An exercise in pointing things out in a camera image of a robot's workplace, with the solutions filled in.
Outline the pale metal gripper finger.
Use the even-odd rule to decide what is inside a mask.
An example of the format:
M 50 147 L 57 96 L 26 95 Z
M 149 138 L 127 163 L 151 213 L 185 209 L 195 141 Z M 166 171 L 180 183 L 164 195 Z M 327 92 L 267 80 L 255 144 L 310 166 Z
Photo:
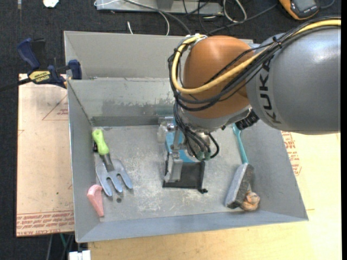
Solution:
M 175 183 L 181 180 L 181 172 L 183 167 L 183 159 L 179 151 L 168 153 L 166 161 L 166 174 L 164 176 L 165 183 Z
M 166 135 L 168 133 L 173 133 L 176 129 L 174 117 L 163 117 L 159 118 L 159 127 L 157 130 L 157 142 L 164 143 L 166 140 Z

